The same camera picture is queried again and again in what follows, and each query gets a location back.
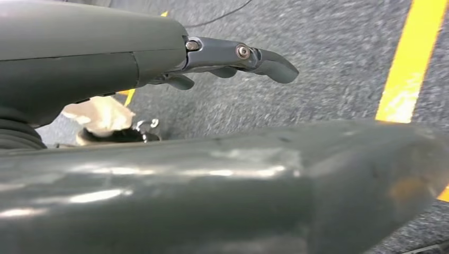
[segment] black cable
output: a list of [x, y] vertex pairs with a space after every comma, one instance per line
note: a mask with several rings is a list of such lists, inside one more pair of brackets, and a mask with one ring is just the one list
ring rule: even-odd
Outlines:
[[226, 16], [229, 16], [229, 15], [231, 15], [232, 13], [235, 13], [235, 12], [240, 11], [241, 9], [243, 9], [245, 6], [247, 6], [247, 5], [248, 5], [249, 3], [251, 3], [252, 1], [253, 1], [253, 0], [248, 0], [245, 4], [243, 4], [242, 6], [238, 7], [237, 9], [235, 9], [235, 10], [233, 10], [233, 11], [230, 11], [230, 12], [228, 12], [228, 13], [225, 13], [225, 14], [219, 16], [219, 17], [216, 17], [216, 18], [213, 19], [213, 20], [209, 20], [209, 21], [206, 21], [206, 22], [203, 22], [203, 23], [199, 23], [199, 24], [195, 24], [195, 25], [185, 25], [184, 27], [185, 27], [185, 28], [197, 28], [198, 26], [208, 25], [208, 24], [213, 23], [213, 22], [215, 22], [215, 21], [217, 21], [217, 20], [220, 20], [220, 19], [222, 19], [222, 18], [224, 18], [224, 17], [226, 17]]

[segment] metal screw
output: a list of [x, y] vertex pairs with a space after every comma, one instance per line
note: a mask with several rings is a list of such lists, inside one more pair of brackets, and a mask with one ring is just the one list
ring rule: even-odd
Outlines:
[[188, 51], [199, 50], [199, 49], [200, 49], [200, 45], [199, 45], [198, 42], [196, 42], [196, 41], [188, 41], [188, 42], [185, 44], [185, 48], [186, 48]]
[[236, 48], [236, 53], [239, 58], [246, 60], [249, 58], [251, 51], [249, 50], [248, 46], [240, 44]]

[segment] gray carpet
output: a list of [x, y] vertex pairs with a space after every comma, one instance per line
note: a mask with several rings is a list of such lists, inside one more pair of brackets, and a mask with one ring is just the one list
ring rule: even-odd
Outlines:
[[[169, 16], [184, 25], [210, 20], [246, 0], [107, 2], [113, 8]], [[238, 74], [219, 79], [190, 75], [196, 85], [137, 91], [138, 119], [159, 118], [165, 139], [186, 139], [330, 119], [373, 118], [406, 18], [406, 0], [254, 0], [240, 12], [190, 35], [239, 40], [276, 51], [301, 71], [288, 85]], [[449, 131], [449, 32], [443, 26], [421, 91], [414, 121]], [[73, 142], [78, 126], [60, 117], [39, 131], [49, 142]], [[370, 253], [400, 253], [449, 239], [449, 205], [428, 212]]]

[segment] gray tube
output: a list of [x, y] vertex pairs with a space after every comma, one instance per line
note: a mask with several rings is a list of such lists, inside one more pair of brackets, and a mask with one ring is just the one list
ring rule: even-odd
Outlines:
[[340, 121], [0, 156], [0, 253], [361, 253], [449, 182], [446, 138]]

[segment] prosthetic hand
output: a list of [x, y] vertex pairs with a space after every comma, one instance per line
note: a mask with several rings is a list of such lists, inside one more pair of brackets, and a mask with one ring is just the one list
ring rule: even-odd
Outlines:
[[237, 71], [289, 83], [282, 56], [241, 42], [189, 38], [178, 22], [88, 5], [1, 1], [0, 119], [32, 127], [93, 96], [146, 84], [189, 89], [187, 72], [229, 78]]

